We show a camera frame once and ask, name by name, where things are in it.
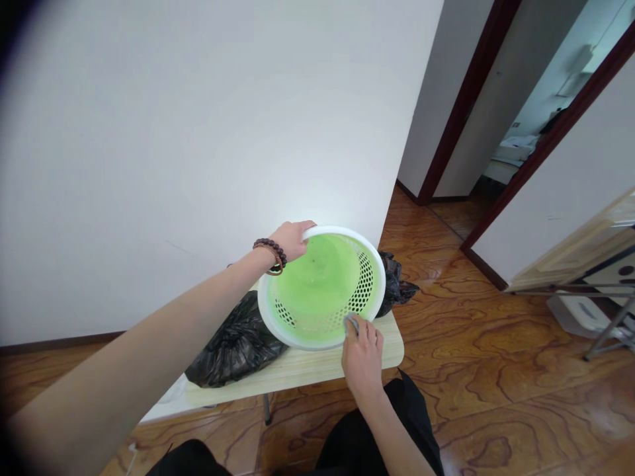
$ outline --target basket rim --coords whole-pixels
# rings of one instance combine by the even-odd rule
[[[364,245],[364,247],[369,252],[369,259],[371,259],[376,265],[377,269],[383,270],[384,263],[379,256],[379,252],[377,249],[368,241],[365,237],[353,231],[352,229],[336,226],[336,225],[317,225],[309,228],[302,234],[302,239],[311,238],[317,235],[342,235],[346,237],[353,238],[357,240],[360,244]],[[335,344],[329,346],[303,346],[299,345],[297,342],[290,342],[284,333],[282,333],[278,326],[279,324],[276,322],[275,318],[271,315],[270,307],[267,302],[267,294],[269,290],[269,284],[272,280],[275,279],[275,276],[269,276],[268,274],[263,275],[258,283],[258,307],[260,309],[260,314],[263,318],[263,321],[269,331],[280,341],[288,345],[289,347],[299,348],[301,350],[329,350],[332,348],[340,347],[344,343],[345,335],[342,332],[341,341],[336,342]],[[384,294],[386,293],[386,273],[380,272],[378,273],[378,286],[381,291],[377,293],[376,301],[368,308],[368,315],[370,318],[368,322],[372,322],[377,316],[379,309],[384,301]]]

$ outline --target hand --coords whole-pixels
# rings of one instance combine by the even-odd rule
[[[382,385],[382,350],[384,336],[372,323],[354,315],[359,326],[359,336],[355,326],[347,319],[347,337],[342,353],[342,368],[346,383],[355,397],[357,406],[365,407],[384,393]]]
[[[316,226],[311,220],[299,221],[298,223],[284,222],[269,237],[282,248],[286,255],[286,261],[292,262],[306,254],[306,244],[308,240],[302,240],[302,234],[311,227]]]

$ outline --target dark red door frame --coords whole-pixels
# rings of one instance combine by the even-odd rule
[[[562,113],[561,118],[556,122],[552,131],[540,141],[536,151],[531,155],[516,175],[511,179],[505,191],[493,203],[487,214],[475,226],[469,234],[461,249],[468,250],[481,237],[487,227],[489,227],[503,209],[510,203],[516,193],[531,178],[534,172],[541,166],[544,160],[553,152],[562,138],[567,135],[573,125],[593,104],[593,101],[604,91],[604,88],[611,82],[611,79],[622,69],[622,66],[629,60],[635,52],[635,22],[632,22],[622,38],[616,43],[611,52],[602,61],[589,78],[587,84],[580,90],[571,105]]]
[[[427,205],[432,201],[432,196],[450,161],[454,147],[456,147],[472,107],[481,93],[483,84],[485,84],[487,75],[494,64],[498,51],[501,49],[505,35],[521,1],[494,0],[489,17],[474,50],[474,56],[472,56],[472,61],[463,79],[463,84],[456,96],[448,123],[439,141],[439,146],[425,176],[423,185],[421,185],[419,195],[415,200],[417,205]]]

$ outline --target black pants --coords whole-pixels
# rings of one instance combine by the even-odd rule
[[[439,445],[432,433],[425,399],[401,370],[402,379],[384,387],[390,402],[419,451],[437,476],[444,476]],[[205,443],[189,440],[170,451],[148,475],[209,475],[230,473],[216,462]],[[345,415],[331,431],[317,460],[313,476],[387,475],[377,443],[359,410]]]

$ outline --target beaded bracelet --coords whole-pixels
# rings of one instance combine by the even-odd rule
[[[267,274],[271,276],[282,274],[282,270],[286,266],[286,255],[278,243],[269,238],[258,238],[253,244],[253,248],[267,248],[276,257],[276,264],[267,271]]]

